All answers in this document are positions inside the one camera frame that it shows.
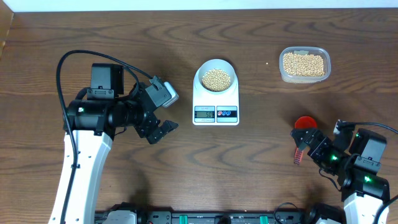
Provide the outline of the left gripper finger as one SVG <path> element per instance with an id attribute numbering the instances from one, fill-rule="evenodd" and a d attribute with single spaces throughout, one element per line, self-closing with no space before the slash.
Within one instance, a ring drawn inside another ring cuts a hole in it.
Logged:
<path id="1" fill-rule="evenodd" d="M 166 90 L 164 82 L 157 76 L 149 80 L 151 85 L 146 88 L 147 94 L 158 108 L 170 99 L 170 94 Z"/>
<path id="2" fill-rule="evenodd" d="M 173 121 L 165 120 L 161 126 L 158 126 L 155 130 L 155 143 L 159 142 L 169 132 L 178 128 L 178 123 Z"/>

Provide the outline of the red measuring scoop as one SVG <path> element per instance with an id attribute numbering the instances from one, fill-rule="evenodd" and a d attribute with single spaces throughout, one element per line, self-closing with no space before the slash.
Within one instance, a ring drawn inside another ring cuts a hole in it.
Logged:
<path id="1" fill-rule="evenodd" d="M 295 129 L 308 129 L 308 128 L 318 128 L 317 122 L 310 116 L 302 116 L 296 120 L 294 124 Z M 298 148 L 295 150 L 294 164 L 299 165 L 302 161 L 303 152 Z"/>

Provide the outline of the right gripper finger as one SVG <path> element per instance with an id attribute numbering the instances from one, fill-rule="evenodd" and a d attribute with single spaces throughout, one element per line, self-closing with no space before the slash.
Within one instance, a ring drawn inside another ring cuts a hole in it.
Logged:
<path id="1" fill-rule="evenodd" d="M 307 144 L 305 140 L 307 139 L 306 135 L 311 131 L 311 129 L 293 129 L 290 133 L 291 137 L 295 141 L 296 147 L 299 151 L 303 151 Z"/>
<path id="2" fill-rule="evenodd" d="M 316 149 L 325 139 L 324 134 L 319 129 L 308 129 L 307 130 L 306 144 L 310 149 Z"/>

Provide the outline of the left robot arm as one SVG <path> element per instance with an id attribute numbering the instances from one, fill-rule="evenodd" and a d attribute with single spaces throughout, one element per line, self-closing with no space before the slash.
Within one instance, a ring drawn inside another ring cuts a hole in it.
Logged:
<path id="1" fill-rule="evenodd" d="M 65 155 L 50 223 L 94 223 L 104 163 L 117 128 L 132 126 L 149 144 L 159 142 L 177 123 L 161 122 L 154 112 L 170 106 L 178 94 L 159 77 L 137 82 L 124 95 L 126 66 L 94 63 L 91 85 L 66 108 Z"/>

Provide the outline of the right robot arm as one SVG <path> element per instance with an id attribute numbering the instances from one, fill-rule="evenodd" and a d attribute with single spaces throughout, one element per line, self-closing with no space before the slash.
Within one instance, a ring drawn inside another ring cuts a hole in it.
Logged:
<path id="1" fill-rule="evenodd" d="M 337 123 L 333 134 L 330 139 L 317 128 L 291 132 L 297 149 L 308 151 L 320 175 L 337 178 L 332 183 L 343 202 L 342 210 L 319 203 L 308 223 L 385 223 L 394 202 L 388 181 L 377 174 L 386 138 L 354 123 Z"/>

